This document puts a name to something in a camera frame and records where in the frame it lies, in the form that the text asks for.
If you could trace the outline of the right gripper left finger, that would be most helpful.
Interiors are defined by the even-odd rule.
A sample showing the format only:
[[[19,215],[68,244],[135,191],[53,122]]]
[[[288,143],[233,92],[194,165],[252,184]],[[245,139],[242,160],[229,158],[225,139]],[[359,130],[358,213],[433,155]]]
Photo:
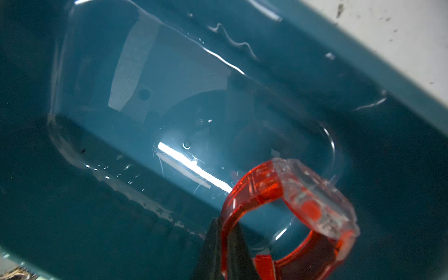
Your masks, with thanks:
[[[191,280],[225,280],[222,272],[224,241],[222,218],[214,218],[208,229]]]

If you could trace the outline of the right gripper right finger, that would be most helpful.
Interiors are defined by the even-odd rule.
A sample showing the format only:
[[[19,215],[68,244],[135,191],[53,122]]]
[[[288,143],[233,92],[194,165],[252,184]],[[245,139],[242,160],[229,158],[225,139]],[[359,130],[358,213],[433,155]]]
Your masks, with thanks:
[[[231,230],[227,239],[227,279],[261,279],[253,263],[239,224],[236,224]]]

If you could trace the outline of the red transparent watch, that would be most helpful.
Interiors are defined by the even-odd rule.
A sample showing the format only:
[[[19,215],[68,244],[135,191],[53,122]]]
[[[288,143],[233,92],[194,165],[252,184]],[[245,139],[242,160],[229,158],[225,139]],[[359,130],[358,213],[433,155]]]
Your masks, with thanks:
[[[222,209],[221,265],[236,272],[231,234],[249,212],[268,234],[269,248],[249,259],[248,271],[263,280],[323,280],[345,261],[360,234],[350,201],[328,180],[297,159],[274,158],[244,175]]]

